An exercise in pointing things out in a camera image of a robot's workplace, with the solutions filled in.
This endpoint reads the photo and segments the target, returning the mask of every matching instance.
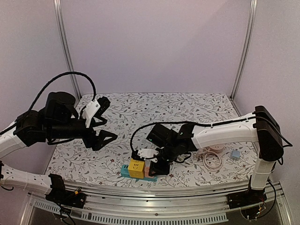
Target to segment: white arm segment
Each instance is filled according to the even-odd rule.
[[[234,120],[253,117],[252,113],[241,116]],[[245,120],[219,126],[199,127],[193,130],[192,141],[196,148],[203,149],[208,146],[226,144],[233,142],[258,142],[256,128],[253,124],[256,119]],[[275,164],[258,158],[251,178],[251,188],[253,190],[263,190]]]
[[[13,151],[26,147],[18,136],[13,134],[14,131],[15,127],[0,136],[0,159]],[[51,179],[47,175],[38,175],[16,170],[8,165],[0,167],[0,186],[19,186],[43,194],[48,194],[51,191]]]
[[[2,166],[0,186],[19,186],[23,189],[37,191],[42,194],[49,194],[51,191],[51,179],[47,175],[38,175],[11,168],[8,165]]]
[[[14,131],[15,127],[0,136],[0,159],[13,151],[26,147],[18,136],[14,135]]]
[[[82,117],[86,119],[85,126],[87,128],[90,127],[90,123],[99,109],[100,104],[96,100],[92,100],[86,105],[85,109],[83,110]]]
[[[249,113],[234,120],[249,117],[253,117],[253,114]],[[255,122],[255,119],[250,119],[243,122],[234,122],[220,126],[195,126],[193,130],[194,137],[192,137],[192,141],[195,147],[198,149],[203,149],[212,145],[233,142],[258,142],[256,129],[253,128],[253,124]]]

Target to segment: yellow power socket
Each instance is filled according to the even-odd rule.
[[[144,178],[145,162],[131,159],[128,167],[129,175],[132,178]]]

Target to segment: white wall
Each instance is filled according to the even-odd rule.
[[[249,9],[250,0],[62,1],[74,68],[99,93],[230,94]]]
[[[0,2],[0,130],[25,112],[53,76],[67,70],[56,25],[53,1]],[[35,109],[44,107],[50,90],[73,93],[70,78],[46,90]],[[36,144],[1,159],[14,168],[43,173],[53,147]],[[0,224],[16,225],[23,213],[26,191],[0,188]]]
[[[236,104],[243,112],[264,105],[294,144],[277,166],[295,224],[300,224],[300,3],[259,1],[254,33]]]

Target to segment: floral tablecloth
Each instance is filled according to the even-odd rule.
[[[194,164],[184,167],[174,164],[174,169],[167,176],[158,177],[157,182],[121,177],[123,164],[130,161],[129,140],[132,133],[141,125],[159,121],[197,121],[201,123],[226,120],[237,117],[233,106],[225,94],[193,93],[126,93],[104,94],[111,101],[111,106],[103,114],[108,119],[104,129],[118,135],[118,139],[100,151],[85,148],[82,140],[57,145],[51,158],[47,173],[61,175],[66,180],[89,184],[111,185],[137,188],[190,187],[213,185],[238,180],[247,180],[251,175],[256,159],[252,143],[226,144],[222,153],[224,166],[217,172],[209,172],[203,167],[201,159],[193,154]],[[80,111],[92,98],[84,95],[77,110]],[[178,131],[179,126],[170,125]],[[151,127],[138,132],[134,139],[137,148],[151,148],[146,140]],[[240,151],[240,160],[232,161],[232,150]],[[210,157],[214,164],[216,158]]]

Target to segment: aluminum frame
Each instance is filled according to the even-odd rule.
[[[66,59],[67,69],[70,72],[73,72],[74,68],[73,68],[71,54],[70,54],[69,46],[68,46],[68,42],[67,42],[67,36],[66,36],[66,30],[65,30],[65,26],[64,26],[64,22],[63,22],[63,17],[62,17],[60,0],[54,0],[54,11],[55,11],[56,22],[57,22],[57,26],[58,26],[58,30],[59,30],[59,34],[60,34],[61,45],[62,45],[62,48],[64,51],[64,56]],[[80,92],[80,88],[79,88],[76,76],[70,75],[70,78],[71,78],[71,83],[72,83],[72,86],[73,86],[73,89],[75,92],[75,96],[76,96],[77,100],[79,100],[79,99],[81,99],[82,94]]]
[[[246,39],[245,39],[245,43],[244,43],[244,47],[243,47],[242,56],[241,56],[241,59],[240,59],[238,71],[237,71],[237,74],[236,74],[236,77],[235,77],[235,80],[234,80],[234,83],[233,83],[232,92],[231,92],[231,95],[229,97],[232,101],[235,99],[235,97],[237,95],[239,85],[240,85],[240,81],[241,81],[241,78],[242,78],[242,75],[243,75],[244,67],[245,67],[245,64],[246,64],[248,51],[249,51],[249,47],[250,47],[250,42],[251,42],[251,37],[252,37],[252,33],[253,33],[253,27],[254,27],[254,23],[255,23],[256,8],[257,8],[257,0],[251,0],[248,26],[247,26],[247,32],[246,32]]]
[[[77,182],[68,182],[67,188],[74,190],[78,185],[79,183]],[[72,209],[71,216],[73,218],[101,224],[111,224],[109,222],[110,219],[111,221],[119,219],[130,221],[132,224],[135,223],[134,221],[148,221],[149,224],[152,221],[156,221],[156,224],[160,225],[168,224],[172,220],[196,220],[197,218],[208,218],[212,215],[218,216],[240,210],[229,209],[226,195],[246,190],[248,182],[150,190],[80,185],[82,185],[82,190],[87,194],[86,204],[83,209]],[[293,224],[280,183],[274,183],[274,187],[283,224]],[[272,202],[274,200],[273,188],[267,185],[265,190],[268,198],[266,202]],[[33,207],[57,213],[55,204],[46,201],[43,195],[33,193],[30,196],[21,225],[29,224]]]

